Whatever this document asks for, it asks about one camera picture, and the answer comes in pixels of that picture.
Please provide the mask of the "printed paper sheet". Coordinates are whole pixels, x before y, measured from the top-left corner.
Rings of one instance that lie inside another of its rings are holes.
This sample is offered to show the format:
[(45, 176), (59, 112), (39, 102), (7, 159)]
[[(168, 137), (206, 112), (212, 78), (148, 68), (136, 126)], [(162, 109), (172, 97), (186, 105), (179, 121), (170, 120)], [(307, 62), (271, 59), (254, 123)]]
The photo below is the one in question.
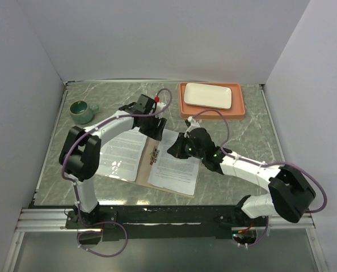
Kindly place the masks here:
[(97, 174), (134, 182), (147, 136), (138, 129), (123, 132), (107, 142), (100, 151)]
[(199, 175), (199, 159), (177, 159), (167, 153), (179, 133), (165, 129), (158, 143), (156, 161), (151, 167), (148, 183), (193, 198)]

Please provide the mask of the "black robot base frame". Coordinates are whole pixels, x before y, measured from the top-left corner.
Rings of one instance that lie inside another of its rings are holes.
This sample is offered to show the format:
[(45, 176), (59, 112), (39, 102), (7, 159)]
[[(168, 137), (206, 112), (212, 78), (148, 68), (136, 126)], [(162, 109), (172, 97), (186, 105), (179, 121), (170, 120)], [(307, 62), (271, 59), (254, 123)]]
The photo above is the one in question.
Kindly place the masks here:
[(65, 227), (82, 232), (102, 231), (103, 241), (214, 237), (231, 239), (234, 228), (264, 227), (266, 219), (242, 219), (234, 205), (194, 206), (100, 206), (98, 221), (80, 222), (69, 211)]

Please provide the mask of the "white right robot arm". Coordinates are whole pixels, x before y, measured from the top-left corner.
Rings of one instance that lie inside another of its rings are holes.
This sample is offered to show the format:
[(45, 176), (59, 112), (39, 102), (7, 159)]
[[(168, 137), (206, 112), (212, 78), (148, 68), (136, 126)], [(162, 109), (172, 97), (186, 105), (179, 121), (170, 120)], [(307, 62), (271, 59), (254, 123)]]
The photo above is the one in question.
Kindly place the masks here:
[(212, 172), (237, 177), (264, 189), (266, 194), (244, 196), (230, 212), (230, 220), (241, 226), (272, 215), (297, 223), (316, 197), (300, 170), (287, 164), (268, 166), (242, 157), (215, 145), (202, 127), (179, 133), (167, 153), (176, 159), (197, 158)]

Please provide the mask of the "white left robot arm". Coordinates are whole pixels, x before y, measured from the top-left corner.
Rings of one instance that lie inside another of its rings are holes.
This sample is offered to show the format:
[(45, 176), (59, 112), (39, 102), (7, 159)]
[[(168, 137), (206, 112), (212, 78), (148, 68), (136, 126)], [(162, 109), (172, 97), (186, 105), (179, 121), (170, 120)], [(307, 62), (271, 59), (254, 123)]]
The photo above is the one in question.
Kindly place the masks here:
[(99, 221), (99, 202), (95, 195), (94, 175), (99, 168), (101, 147), (120, 134), (137, 129), (153, 140), (162, 139), (167, 120), (161, 116), (171, 103), (141, 95), (136, 102), (120, 107), (112, 116), (95, 125), (72, 127), (58, 159), (61, 176), (72, 182), (75, 194), (74, 211), (87, 228)]

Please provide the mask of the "brown paper folder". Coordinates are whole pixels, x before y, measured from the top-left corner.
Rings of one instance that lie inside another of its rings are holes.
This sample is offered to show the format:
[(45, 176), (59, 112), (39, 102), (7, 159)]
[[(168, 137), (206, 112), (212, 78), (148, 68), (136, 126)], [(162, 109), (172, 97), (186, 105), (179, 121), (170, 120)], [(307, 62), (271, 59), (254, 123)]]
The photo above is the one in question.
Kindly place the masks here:
[(178, 193), (174, 193), (172, 191), (166, 190), (166, 189), (161, 189), (161, 188), (152, 186), (148, 183), (148, 179), (149, 179), (151, 167), (152, 167), (152, 165), (150, 165), (150, 153), (152, 152), (153, 147), (155, 145), (158, 145), (159, 142), (160, 141), (155, 141), (147, 137), (146, 145), (142, 152), (140, 164), (138, 166), (138, 173), (137, 173), (136, 180), (134, 182), (129, 182), (129, 181), (126, 181), (126, 182), (140, 185), (140, 186), (145, 186), (145, 187), (152, 188), (152, 189), (161, 190), (161, 191), (168, 192), (168, 193), (178, 194)]

